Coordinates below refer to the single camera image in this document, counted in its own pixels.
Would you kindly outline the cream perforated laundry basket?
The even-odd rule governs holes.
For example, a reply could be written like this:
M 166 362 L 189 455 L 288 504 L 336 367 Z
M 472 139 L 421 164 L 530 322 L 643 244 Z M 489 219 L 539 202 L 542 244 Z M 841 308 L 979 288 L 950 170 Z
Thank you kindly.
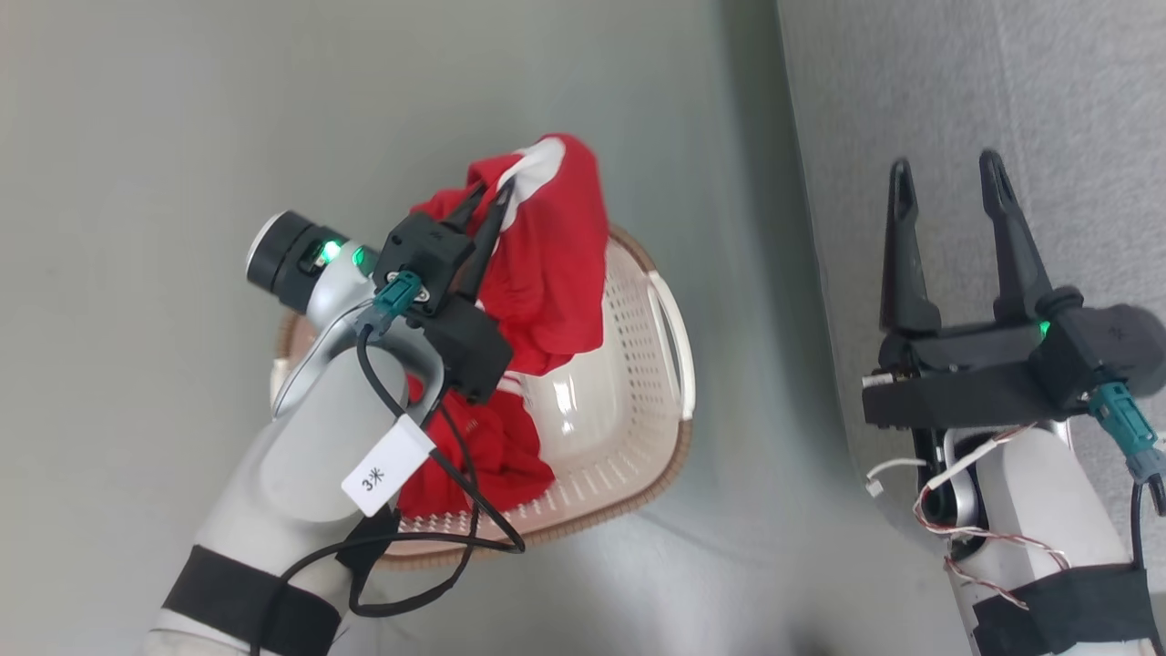
M 691 443 L 691 419 L 680 419 L 656 333 L 647 271 L 649 254 L 618 225 L 609 225 L 607 282 L 600 348 L 576 354 L 546 376 L 520 376 L 538 428 L 543 461 L 557 480 L 504 519 L 526 546 L 566 538 L 640 509 L 679 477 Z M 271 371 L 273 418 L 292 412 L 333 352 L 351 345 L 340 329 L 309 327 L 288 311 Z M 395 570 L 445 567 L 461 546 L 448 541 L 396 539 L 374 564 Z

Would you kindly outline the red white clothing item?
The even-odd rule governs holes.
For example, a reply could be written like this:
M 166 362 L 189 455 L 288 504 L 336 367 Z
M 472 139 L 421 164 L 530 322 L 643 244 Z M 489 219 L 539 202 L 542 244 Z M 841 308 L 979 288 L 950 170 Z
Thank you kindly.
M 499 512 L 536 501 L 555 481 L 519 378 L 543 376 L 603 344 L 609 240 L 598 161 L 566 133 L 472 162 L 465 186 L 440 190 L 416 210 L 433 220 L 450 219 L 484 186 L 469 221 L 476 233 L 505 183 L 512 183 L 513 198 L 477 303 L 499 324 L 513 357 L 486 403 L 447 392 L 445 416 L 426 428 L 454 466 L 476 472 L 480 493 Z

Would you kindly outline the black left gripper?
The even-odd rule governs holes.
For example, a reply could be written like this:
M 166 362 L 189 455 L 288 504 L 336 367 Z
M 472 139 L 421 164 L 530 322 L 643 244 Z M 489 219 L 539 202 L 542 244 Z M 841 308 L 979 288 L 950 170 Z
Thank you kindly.
M 484 219 L 475 235 L 471 254 L 458 278 L 457 294 L 436 313 L 417 313 L 424 340 L 436 350 L 449 389 L 457 392 L 471 405 L 483 405 L 498 389 L 513 357 L 511 344 L 503 336 L 499 324 L 478 302 L 483 280 L 496 252 L 515 181 L 505 181 L 496 197 L 487 204 Z M 466 188 L 466 195 L 455 205 L 443 224 L 454 231 L 466 231 L 472 216 L 482 203 L 487 184 Z

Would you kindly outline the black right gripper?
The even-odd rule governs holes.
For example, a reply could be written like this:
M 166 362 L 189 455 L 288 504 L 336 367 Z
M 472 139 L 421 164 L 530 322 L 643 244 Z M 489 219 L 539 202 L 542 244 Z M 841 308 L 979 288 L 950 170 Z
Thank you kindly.
M 979 153 L 979 192 L 992 223 L 999 323 L 1037 323 L 1037 304 L 1052 291 L 1028 221 L 998 151 Z M 878 366 L 861 393 L 869 425 L 899 429 L 1009 426 L 1062 421 L 1030 354 L 1044 339 L 1037 324 L 993 323 L 941 327 L 927 295 L 916 240 L 915 179 L 909 161 L 893 162 L 888 178 Z

